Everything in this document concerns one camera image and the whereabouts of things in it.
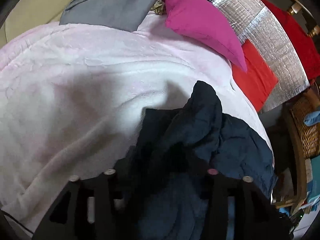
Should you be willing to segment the red pillow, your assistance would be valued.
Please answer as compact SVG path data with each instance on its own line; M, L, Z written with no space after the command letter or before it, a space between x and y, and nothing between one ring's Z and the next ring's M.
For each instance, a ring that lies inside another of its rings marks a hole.
M242 45L242 50L247 71L244 72L237 65L232 64L233 79L255 110L259 112L276 87L278 78L249 39Z

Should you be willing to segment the white pink fleece blanket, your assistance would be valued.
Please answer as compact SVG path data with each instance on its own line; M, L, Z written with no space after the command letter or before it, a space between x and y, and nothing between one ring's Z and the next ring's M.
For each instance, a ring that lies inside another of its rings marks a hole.
M50 23L1 49L1 205L35 231L67 183L95 177L138 137L146 108L183 107L199 80L267 139L230 62L148 14L132 33Z

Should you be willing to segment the red fleece blanket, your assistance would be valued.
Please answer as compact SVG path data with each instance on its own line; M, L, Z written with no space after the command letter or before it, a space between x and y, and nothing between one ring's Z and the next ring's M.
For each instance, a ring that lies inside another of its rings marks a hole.
M286 11L281 10L267 0L261 1L274 14L285 30L303 65L308 80L316 79L319 76L319 53L312 38Z

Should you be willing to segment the cream leather sofa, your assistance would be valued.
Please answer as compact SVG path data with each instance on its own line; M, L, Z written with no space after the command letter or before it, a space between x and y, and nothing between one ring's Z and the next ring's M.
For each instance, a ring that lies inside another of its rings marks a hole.
M1 8L1 47L42 24L58 22L71 0L7 0Z

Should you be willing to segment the blue cloth in basket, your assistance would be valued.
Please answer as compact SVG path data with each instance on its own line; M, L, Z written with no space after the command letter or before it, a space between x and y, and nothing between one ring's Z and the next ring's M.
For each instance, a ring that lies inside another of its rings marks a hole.
M320 123L320 110L311 112L304 118L304 124L308 127L311 127L318 123Z

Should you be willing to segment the grey garment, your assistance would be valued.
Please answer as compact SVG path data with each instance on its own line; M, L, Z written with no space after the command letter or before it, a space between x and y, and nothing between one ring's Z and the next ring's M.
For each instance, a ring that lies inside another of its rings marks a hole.
M72 0L60 24L103 25L133 32L157 0Z

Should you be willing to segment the wicker basket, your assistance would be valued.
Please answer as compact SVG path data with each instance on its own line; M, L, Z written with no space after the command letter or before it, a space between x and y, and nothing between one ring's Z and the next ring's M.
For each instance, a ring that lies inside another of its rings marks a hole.
M291 107L290 112L295 122L305 159L319 155L319 124L306 126L304 118L313 111L312 105L302 96Z

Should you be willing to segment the navy blue puffer jacket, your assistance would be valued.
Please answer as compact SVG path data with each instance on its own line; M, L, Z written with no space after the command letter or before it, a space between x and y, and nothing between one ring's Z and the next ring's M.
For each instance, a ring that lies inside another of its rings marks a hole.
M210 168L253 182L270 200L271 149L243 120L223 113L212 86L197 81L183 108L145 112L127 174L128 239L200 239Z

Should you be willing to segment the magenta pillow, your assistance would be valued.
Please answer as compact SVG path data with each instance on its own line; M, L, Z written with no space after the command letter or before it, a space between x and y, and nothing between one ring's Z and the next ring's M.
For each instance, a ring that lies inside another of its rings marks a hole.
M207 0L164 0L166 27L193 38L247 71L241 43L224 14Z

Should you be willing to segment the silver foil insulation panel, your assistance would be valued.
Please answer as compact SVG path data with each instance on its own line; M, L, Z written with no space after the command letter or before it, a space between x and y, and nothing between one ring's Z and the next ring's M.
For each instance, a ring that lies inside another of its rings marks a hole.
M208 0L227 18L241 43L250 40L278 78L261 112L309 87L303 65L285 30L261 0Z

